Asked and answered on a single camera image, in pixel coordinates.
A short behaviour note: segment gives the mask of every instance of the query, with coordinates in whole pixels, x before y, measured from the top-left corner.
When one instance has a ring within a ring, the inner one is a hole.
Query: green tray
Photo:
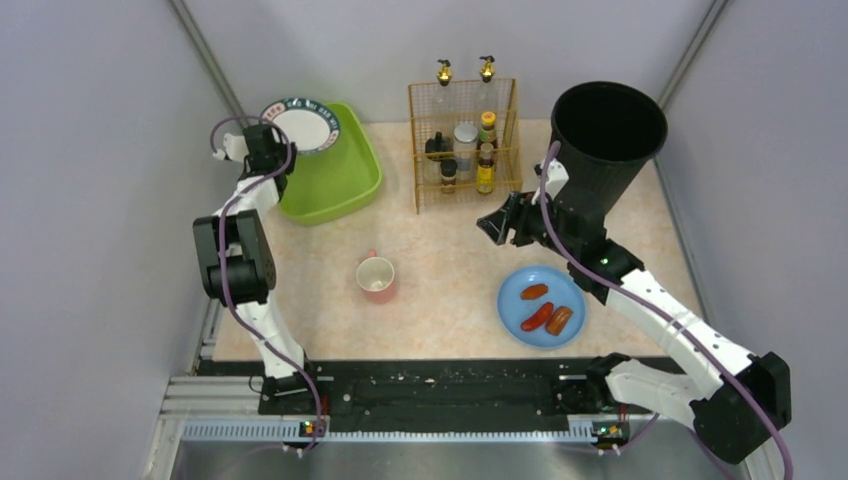
[[[362,124],[344,103],[328,103],[341,128],[329,149],[298,156],[280,210],[302,225],[329,222],[368,205],[383,181],[383,169]]]

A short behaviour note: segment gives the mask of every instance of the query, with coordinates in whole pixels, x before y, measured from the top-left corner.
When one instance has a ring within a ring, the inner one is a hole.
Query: white wall
[[[0,43],[0,476],[138,478],[202,315],[191,222],[233,186],[225,111],[164,1],[7,1]]]
[[[841,0],[734,2],[661,159],[710,319],[789,363],[799,479],[846,469],[846,24]]]
[[[285,96],[350,103],[364,121],[409,118],[407,85],[516,77],[521,115],[549,117],[589,80],[658,96],[710,0],[188,0],[246,110]]]

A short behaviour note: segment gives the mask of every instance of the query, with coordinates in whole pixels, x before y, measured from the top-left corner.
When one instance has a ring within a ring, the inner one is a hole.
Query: gold wire basket
[[[433,115],[433,96],[437,89],[444,88],[438,83],[415,83],[409,86],[409,116],[412,127],[413,172],[415,174],[415,211],[421,213],[426,205],[455,205],[480,202],[487,199],[502,201],[511,191],[521,189],[521,157],[518,141],[518,93],[513,78],[492,79],[498,92],[498,108],[495,110],[497,121],[498,148],[495,168],[494,191],[490,195],[477,193],[476,162],[472,165],[472,178],[457,178],[454,193],[443,193],[439,162],[425,154],[427,139],[432,138],[437,125],[442,129],[450,126],[447,136],[453,136],[453,127],[460,123],[478,125],[483,112],[475,110],[474,97],[480,80],[455,80],[451,82],[454,113]],[[453,158],[454,153],[441,153],[441,158]]]

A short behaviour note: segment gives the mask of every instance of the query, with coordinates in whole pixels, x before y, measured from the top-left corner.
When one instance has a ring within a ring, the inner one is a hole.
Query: gray floor
[[[713,480],[721,473],[689,434],[659,422],[621,457],[567,451],[562,444],[326,443],[298,460],[256,443],[183,442],[172,480]],[[747,478],[739,468],[738,479]]]

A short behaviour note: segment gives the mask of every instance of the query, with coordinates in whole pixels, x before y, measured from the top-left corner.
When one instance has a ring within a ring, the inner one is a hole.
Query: black bin
[[[649,96],[613,82],[590,82],[563,93],[551,113],[551,143],[569,185],[595,192],[609,212],[642,165],[665,143],[668,123]]]

